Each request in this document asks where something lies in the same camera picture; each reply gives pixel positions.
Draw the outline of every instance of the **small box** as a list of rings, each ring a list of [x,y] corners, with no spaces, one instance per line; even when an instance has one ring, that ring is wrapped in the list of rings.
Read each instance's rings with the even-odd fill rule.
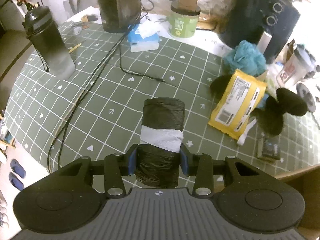
[[[135,33],[138,26],[139,25],[136,25],[134,29],[128,34],[130,51],[140,52],[140,51],[159,49],[159,41],[160,41],[159,35],[155,33],[143,39],[140,34]]]
[[[198,0],[179,0],[178,8],[188,11],[196,11]]]
[[[280,147],[273,139],[263,137],[258,141],[257,158],[269,162],[280,160]]]

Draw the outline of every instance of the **barcode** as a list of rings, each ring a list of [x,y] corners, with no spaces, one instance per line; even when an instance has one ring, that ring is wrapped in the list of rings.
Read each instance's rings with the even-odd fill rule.
[[[226,110],[222,110],[221,114],[219,115],[218,119],[221,121],[221,122],[224,122],[224,123],[227,123],[229,118],[231,116],[231,113],[229,113],[228,111]]]

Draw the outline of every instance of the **wooden stick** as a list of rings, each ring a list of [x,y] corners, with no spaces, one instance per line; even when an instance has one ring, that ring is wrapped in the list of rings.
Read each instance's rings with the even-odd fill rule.
[[[77,48],[79,48],[81,46],[82,43],[79,43],[77,46],[75,46],[74,48],[72,48],[71,50],[69,50],[69,53],[74,52]]]

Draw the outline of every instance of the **green grid tablecloth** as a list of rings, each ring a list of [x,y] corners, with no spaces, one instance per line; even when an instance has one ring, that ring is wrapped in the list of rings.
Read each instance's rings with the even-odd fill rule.
[[[6,108],[5,123],[12,135],[39,163],[46,167],[47,153],[63,117],[89,82],[89,75],[121,34],[103,31],[101,25],[75,36],[70,22],[59,27],[67,48],[82,45],[72,54],[76,71],[67,81],[57,80],[43,70],[33,52],[18,76]],[[146,77],[123,73],[119,68],[119,52],[113,56],[92,92],[76,110],[68,128],[61,165],[81,157],[102,160],[106,155],[124,153],[139,143],[144,101],[148,98],[174,97],[185,103],[184,140],[190,152],[203,152],[215,159],[235,155],[271,174],[292,171],[318,163],[320,137],[311,115],[302,118],[285,115],[283,133],[276,139],[282,160],[267,163],[254,157],[262,130],[250,130],[244,146],[207,125],[215,108],[209,85],[223,74],[221,58],[199,48],[175,40],[161,38],[158,50],[131,53],[123,42],[122,64],[126,69],[163,78],[159,83]],[[60,142],[52,150],[53,170]],[[135,177],[124,178],[126,188],[141,187]],[[179,187],[193,187],[194,178],[180,173]],[[94,180],[103,191],[103,177]]]

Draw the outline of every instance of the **cardboard box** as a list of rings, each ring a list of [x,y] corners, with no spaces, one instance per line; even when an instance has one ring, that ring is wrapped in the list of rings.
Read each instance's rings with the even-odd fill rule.
[[[183,10],[196,11],[198,0],[179,0],[178,7]]]
[[[298,231],[309,240],[320,236],[320,164],[302,170],[276,176],[277,179],[295,188],[306,203],[304,216]]]

